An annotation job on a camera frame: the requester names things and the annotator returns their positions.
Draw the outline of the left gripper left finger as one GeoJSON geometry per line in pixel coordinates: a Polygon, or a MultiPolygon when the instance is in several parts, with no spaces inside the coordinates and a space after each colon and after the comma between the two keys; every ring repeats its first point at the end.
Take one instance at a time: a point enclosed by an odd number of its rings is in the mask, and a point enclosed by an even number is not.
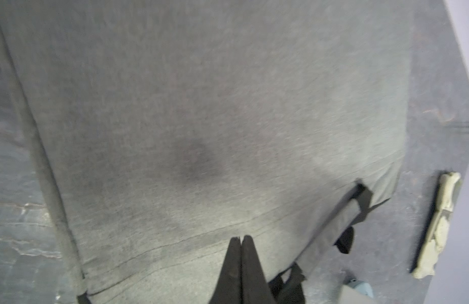
{"type": "Polygon", "coordinates": [[[229,241],[211,304],[242,303],[242,244],[240,238],[229,241]]]}

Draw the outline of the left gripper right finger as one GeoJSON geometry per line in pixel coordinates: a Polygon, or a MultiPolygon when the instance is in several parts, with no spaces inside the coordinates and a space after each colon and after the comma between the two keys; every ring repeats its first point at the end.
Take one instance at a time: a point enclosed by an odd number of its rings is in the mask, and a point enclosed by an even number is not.
{"type": "Polygon", "coordinates": [[[269,285],[267,284],[256,246],[251,236],[244,236],[241,254],[242,303],[276,303],[269,285]]]}

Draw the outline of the light blue computer mouse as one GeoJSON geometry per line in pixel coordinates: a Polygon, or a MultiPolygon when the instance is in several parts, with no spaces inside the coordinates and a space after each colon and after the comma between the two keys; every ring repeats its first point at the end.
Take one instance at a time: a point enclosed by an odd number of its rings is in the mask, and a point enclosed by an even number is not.
{"type": "Polygon", "coordinates": [[[376,304],[373,289],[364,281],[352,279],[341,287],[338,304],[376,304]]]}

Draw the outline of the grey laptop bag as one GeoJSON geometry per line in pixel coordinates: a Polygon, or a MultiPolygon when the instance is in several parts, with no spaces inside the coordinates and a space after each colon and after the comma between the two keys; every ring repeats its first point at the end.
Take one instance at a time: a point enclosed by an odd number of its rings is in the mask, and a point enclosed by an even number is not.
{"type": "Polygon", "coordinates": [[[207,303],[230,238],[310,272],[404,158],[414,1],[0,1],[78,295],[207,303]]]}

